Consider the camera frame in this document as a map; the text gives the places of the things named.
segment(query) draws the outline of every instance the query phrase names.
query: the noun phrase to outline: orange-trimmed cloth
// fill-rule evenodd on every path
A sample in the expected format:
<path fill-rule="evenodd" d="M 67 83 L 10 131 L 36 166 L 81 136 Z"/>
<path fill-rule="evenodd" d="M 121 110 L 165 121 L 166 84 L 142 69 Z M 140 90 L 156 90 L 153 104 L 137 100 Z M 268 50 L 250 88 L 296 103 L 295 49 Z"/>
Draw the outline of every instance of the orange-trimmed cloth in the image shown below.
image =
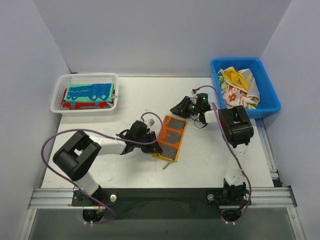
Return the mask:
<path fill-rule="evenodd" d="M 158 136 L 162 153 L 154 153 L 152 156 L 168 162 L 177 162 L 187 124 L 184 119 L 166 115 L 163 120 L 163 134 L 160 138 Z"/>

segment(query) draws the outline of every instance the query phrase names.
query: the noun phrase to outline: white basket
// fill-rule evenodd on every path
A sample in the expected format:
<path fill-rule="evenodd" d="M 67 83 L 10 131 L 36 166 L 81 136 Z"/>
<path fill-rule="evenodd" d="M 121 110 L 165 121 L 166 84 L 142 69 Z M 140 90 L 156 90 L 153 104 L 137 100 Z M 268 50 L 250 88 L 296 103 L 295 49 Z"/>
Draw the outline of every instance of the white basket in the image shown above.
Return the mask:
<path fill-rule="evenodd" d="M 70 84 L 114 84 L 115 96 L 119 95 L 119 76 L 115 73 L 76 73 L 62 75 L 53 92 L 51 99 L 50 110 L 53 113 L 62 114 L 64 116 L 97 116 L 97 115 L 111 115 L 117 106 L 118 98 L 114 99 L 113 106 L 110 108 L 94 108 L 94 109 L 75 109 L 70 110 L 62 107 L 61 100 L 65 89 Z"/>

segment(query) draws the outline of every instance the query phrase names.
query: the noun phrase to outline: teal towel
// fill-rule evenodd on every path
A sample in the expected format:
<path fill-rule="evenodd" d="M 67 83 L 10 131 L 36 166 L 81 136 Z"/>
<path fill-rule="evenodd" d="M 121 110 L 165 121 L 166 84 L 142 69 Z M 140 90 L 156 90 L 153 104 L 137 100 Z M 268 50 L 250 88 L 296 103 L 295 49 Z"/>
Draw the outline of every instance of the teal towel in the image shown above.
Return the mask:
<path fill-rule="evenodd" d="M 70 84 L 64 101 L 68 103 L 110 103 L 113 92 L 113 83 Z"/>

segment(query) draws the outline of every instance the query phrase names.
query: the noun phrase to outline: plastic basket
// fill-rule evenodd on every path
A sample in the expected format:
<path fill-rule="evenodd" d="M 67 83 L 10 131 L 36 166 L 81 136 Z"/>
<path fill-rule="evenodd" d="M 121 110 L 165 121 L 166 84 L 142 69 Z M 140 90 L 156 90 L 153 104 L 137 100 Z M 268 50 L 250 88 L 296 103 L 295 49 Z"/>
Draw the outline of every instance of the plastic basket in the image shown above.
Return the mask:
<path fill-rule="evenodd" d="M 216 58 L 211 61 L 212 82 L 218 90 L 220 108 L 225 109 L 226 105 L 222 97 L 217 73 L 220 69 L 234 67 L 235 70 L 250 69 L 256 85 L 260 92 L 260 102 L 257 109 L 247 109 L 246 113 L 250 119 L 262 119 L 266 116 L 276 113 L 280 110 L 281 105 L 274 88 L 269 80 L 262 62 L 254 57 L 237 57 L 237 58 Z"/>
<path fill-rule="evenodd" d="M 113 106 L 110 108 L 93 108 L 93 109 L 68 109 L 61 105 L 61 100 L 65 89 L 70 84 L 106 84 L 113 83 L 115 96 L 119 95 L 119 76 L 115 73 L 76 73 L 62 75 L 53 92 L 50 110 L 53 113 L 64 116 L 96 116 L 111 115 L 117 107 L 118 98 L 114 99 Z"/>

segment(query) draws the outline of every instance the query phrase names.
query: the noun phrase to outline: yellow trim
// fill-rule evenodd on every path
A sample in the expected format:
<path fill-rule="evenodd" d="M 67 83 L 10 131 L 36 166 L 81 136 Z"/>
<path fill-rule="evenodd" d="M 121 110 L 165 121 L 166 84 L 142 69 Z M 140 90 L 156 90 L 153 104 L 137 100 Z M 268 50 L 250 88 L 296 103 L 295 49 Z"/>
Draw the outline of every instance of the yellow trim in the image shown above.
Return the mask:
<path fill-rule="evenodd" d="M 178 156 L 179 156 L 179 152 L 180 152 L 180 148 L 181 148 L 181 143 L 182 143 L 182 139 L 184 138 L 184 135 L 185 135 L 185 131 L 186 131 L 188 122 L 187 122 L 186 120 L 182 119 L 182 118 L 175 117 L 175 116 L 171 116 L 171 115 L 165 115 L 165 116 L 164 116 L 164 119 L 165 119 L 167 116 L 168 116 L 168 117 L 171 117 L 171 118 L 173 118 L 173 119 L 177 119 L 177 120 L 181 120 L 181 121 L 184 121 L 184 122 L 185 122 L 185 125 L 184 125 L 184 128 L 183 128 L 183 132 L 182 132 L 182 134 L 181 134 L 181 139 L 180 139 L 180 141 L 179 141 L 179 147 L 178 147 L 178 149 L 177 149 L 177 151 L 176 151 L 175 158 L 174 158 L 174 159 L 171 159 L 171 158 L 168 158 L 168 157 L 164 157 L 164 156 L 161 156 L 160 153 L 154 153 L 154 154 L 152 154 L 152 156 L 155 157 L 155 158 L 157 158 L 157 159 L 165 160 L 165 161 L 167 161 L 167 162 L 174 162 L 174 163 L 176 163 L 176 162 L 178 162 Z"/>

